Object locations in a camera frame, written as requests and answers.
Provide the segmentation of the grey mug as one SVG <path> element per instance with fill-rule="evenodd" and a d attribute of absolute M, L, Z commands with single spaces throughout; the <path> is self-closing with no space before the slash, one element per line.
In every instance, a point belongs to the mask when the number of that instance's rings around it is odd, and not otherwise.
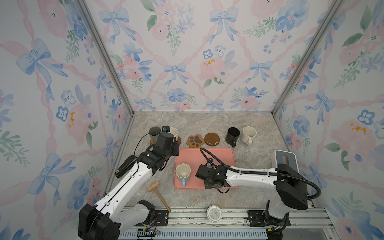
<path fill-rule="evenodd" d="M 149 136 L 151 138 L 152 144 L 155 144 L 157 142 L 158 136 L 162 132 L 162 129 L 160 127 L 151 127 L 149 129 Z"/>

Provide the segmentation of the cream mug blue handle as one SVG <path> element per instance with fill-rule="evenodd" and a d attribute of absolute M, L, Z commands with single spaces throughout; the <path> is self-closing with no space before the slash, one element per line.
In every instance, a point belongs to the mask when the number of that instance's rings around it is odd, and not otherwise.
<path fill-rule="evenodd" d="M 176 167 L 175 174 L 177 178 L 182 182 L 183 188 L 186 187 L 188 180 L 191 177 L 191 167 L 188 164 L 180 164 Z"/>

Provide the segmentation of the cream mug back row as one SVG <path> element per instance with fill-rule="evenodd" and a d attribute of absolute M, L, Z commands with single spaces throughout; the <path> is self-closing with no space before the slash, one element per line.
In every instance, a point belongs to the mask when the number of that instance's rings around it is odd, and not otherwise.
<path fill-rule="evenodd" d="M 170 133 L 176 138 L 176 140 L 178 139 L 178 130 L 174 127 L 170 127 Z"/>

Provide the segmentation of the black mug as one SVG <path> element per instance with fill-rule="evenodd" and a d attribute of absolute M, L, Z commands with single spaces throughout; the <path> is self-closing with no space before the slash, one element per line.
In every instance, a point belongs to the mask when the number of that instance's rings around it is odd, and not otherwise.
<path fill-rule="evenodd" d="M 235 148 L 237 145 L 238 138 L 240 136 L 240 130 L 235 127 L 230 127 L 227 130 L 227 134 L 225 137 L 225 143 L 230 145 L 232 148 Z"/>

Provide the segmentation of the white mug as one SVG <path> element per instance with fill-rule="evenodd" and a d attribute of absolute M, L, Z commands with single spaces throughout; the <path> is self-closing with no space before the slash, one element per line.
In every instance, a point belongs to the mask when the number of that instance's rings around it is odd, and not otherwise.
<path fill-rule="evenodd" d="M 240 140 L 244 145 L 250 146 L 256 136 L 257 130 L 253 127 L 246 126 L 241 132 Z"/>

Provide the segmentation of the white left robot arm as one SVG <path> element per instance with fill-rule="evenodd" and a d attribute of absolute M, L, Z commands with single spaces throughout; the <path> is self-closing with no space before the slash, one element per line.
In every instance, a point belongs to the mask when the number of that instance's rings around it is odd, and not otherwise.
<path fill-rule="evenodd" d="M 161 132 L 155 144 L 139 156 L 131 155 L 116 170 L 121 181 L 94 205 L 86 204 L 79 213 L 78 236 L 82 240 L 116 240 L 120 233 L 136 225 L 155 223 L 156 207 L 146 200 L 124 210 L 136 191 L 156 172 L 162 171 L 170 157 L 180 154 L 178 138 Z"/>

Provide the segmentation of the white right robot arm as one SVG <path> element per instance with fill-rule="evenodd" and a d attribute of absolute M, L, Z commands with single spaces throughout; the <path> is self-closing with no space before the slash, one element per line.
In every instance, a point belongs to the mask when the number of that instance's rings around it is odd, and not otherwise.
<path fill-rule="evenodd" d="M 288 224 L 291 210 L 307 210 L 308 201 L 318 198 L 322 191 L 319 186 L 305 179 L 300 173 L 286 164 L 279 164 L 275 169 L 248 170 L 229 165 L 209 168 L 200 165 L 195 175 L 202 180 L 207 189 L 245 186 L 275 190 L 275 200 L 267 201 L 260 224 L 250 226 L 271 227 L 272 232 L 282 231 Z"/>

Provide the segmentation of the black stapler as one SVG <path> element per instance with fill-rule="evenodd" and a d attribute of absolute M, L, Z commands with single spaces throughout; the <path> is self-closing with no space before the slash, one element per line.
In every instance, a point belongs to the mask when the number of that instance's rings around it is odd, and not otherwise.
<path fill-rule="evenodd" d="M 136 162 L 136 156 L 130 155 L 123 163 L 122 165 L 115 171 L 116 178 L 120 179 L 126 174 L 134 165 Z"/>

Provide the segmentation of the wooden mallet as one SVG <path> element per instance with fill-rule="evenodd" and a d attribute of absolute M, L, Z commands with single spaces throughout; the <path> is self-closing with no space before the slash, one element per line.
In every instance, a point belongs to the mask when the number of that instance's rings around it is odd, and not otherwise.
<path fill-rule="evenodd" d="M 165 208 L 168 210 L 168 212 L 170 213 L 172 210 L 171 208 L 168 206 L 168 204 L 166 203 L 165 199 L 162 197 L 162 195 L 160 194 L 160 192 L 158 191 L 157 187 L 160 185 L 160 182 L 159 181 L 155 181 L 154 183 L 152 183 L 148 188 L 147 188 L 147 192 L 155 192 L 157 194 L 157 196 L 159 197 L 159 199 L 161 200 L 161 202 L 163 203 L 163 205 L 165 206 Z"/>

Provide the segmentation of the pink silicone tray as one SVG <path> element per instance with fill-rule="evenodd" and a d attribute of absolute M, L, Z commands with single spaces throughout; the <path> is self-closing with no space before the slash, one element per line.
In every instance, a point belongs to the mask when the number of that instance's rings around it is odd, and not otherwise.
<path fill-rule="evenodd" d="M 218 157 L 224 164 L 236 166 L 235 155 L 230 148 L 208 148 L 212 154 Z M 203 190 L 205 189 L 204 181 L 195 177 L 200 165 L 206 164 L 207 161 L 200 152 L 200 148 L 183 148 L 180 149 L 179 156 L 175 157 L 175 170 L 180 164 L 187 164 L 191 168 L 189 180 L 186 187 L 177 175 L 174 175 L 174 187 L 178 190 Z"/>

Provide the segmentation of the white round lid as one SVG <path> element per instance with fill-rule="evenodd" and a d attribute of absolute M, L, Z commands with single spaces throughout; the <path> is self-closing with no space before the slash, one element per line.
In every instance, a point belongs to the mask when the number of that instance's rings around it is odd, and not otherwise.
<path fill-rule="evenodd" d="M 222 210 L 215 205 L 208 207 L 207 218 L 212 223 L 218 223 L 222 219 Z"/>

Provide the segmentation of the dark brown round coaster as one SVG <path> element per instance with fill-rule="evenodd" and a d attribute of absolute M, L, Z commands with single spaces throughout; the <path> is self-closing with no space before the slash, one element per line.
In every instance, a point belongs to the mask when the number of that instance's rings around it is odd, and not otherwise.
<path fill-rule="evenodd" d="M 204 141 L 210 147 L 215 147 L 220 143 L 220 137 L 216 133 L 208 133 L 205 135 Z"/>

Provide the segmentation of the brown paw print coaster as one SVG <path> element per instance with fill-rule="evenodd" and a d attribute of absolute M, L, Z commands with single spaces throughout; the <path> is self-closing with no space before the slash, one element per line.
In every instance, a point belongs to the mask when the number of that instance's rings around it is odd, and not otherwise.
<path fill-rule="evenodd" d="M 201 148 L 205 141 L 201 135 L 189 136 L 187 139 L 187 146 L 189 148 Z"/>

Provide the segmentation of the light blue woven coaster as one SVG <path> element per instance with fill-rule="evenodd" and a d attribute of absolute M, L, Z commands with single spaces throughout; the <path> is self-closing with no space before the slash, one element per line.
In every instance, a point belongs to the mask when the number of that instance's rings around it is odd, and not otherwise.
<path fill-rule="evenodd" d="M 243 147 L 250 147 L 250 146 L 253 144 L 252 141 L 251 141 L 249 144 L 247 144 L 247 143 L 243 143 L 241 140 L 239 140 L 238 143 L 239 143 L 241 146 L 243 146 Z"/>

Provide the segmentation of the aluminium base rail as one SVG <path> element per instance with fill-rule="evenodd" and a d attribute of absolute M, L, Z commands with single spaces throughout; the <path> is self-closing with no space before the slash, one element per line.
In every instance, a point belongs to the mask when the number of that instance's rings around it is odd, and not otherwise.
<path fill-rule="evenodd" d="M 216 223 L 207 208 L 160 208 L 147 226 L 121 229 L 119 240 L 339 240 L 325 209 L 289 213 L 286 228 L 272 233 L 262 226 L 261 209 L 222 208 Z"/>

